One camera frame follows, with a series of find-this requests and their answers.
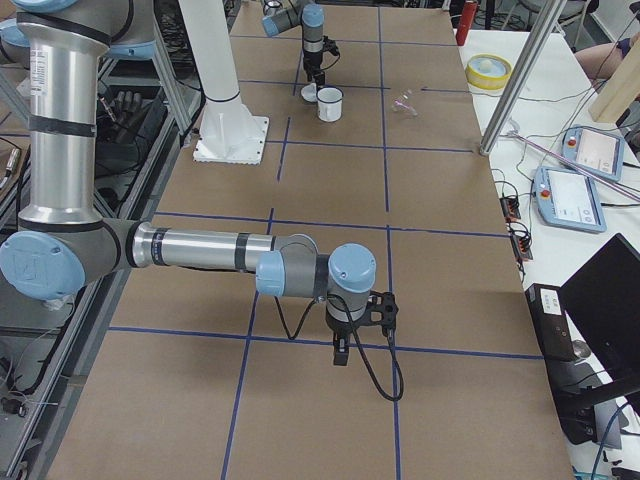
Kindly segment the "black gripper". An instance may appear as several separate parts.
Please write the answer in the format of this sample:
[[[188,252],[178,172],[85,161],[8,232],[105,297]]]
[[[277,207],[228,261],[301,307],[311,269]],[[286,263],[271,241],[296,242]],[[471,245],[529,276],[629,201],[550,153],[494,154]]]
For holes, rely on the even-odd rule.
[[[349,360],[349,342],[353,327],[349,322],[331,321],[333,331],[333,365],[347,366]]]
[[[323,51],[303,51],[303,68],[307,76],[313,76],[313,82],[317,86],[324,86],[326,82],[325,72],[322,70]]]

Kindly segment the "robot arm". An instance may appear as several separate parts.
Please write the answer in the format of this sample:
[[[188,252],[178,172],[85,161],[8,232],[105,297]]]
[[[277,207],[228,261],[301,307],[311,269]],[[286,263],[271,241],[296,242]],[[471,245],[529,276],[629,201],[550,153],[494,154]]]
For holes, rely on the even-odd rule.
[[[268,37],[301,28],[303,68],[307,81],[325,85],[322,62],[325,52],[324,10],[315,1],[263,1],[262,26]]]
[[[251,273],[262,294],[324,303],[334,361],[345,364],[358,329],[374,325],[382,307],[366,247],[348,243],[323,255],[305,235],[159,228],[95,209],[98,63],[113,46],[152,38],[152,4],[20,1],[16,8],[30,48],[31,187],[17,231],[1,247],[5,279],[50,301],[129,267]]]

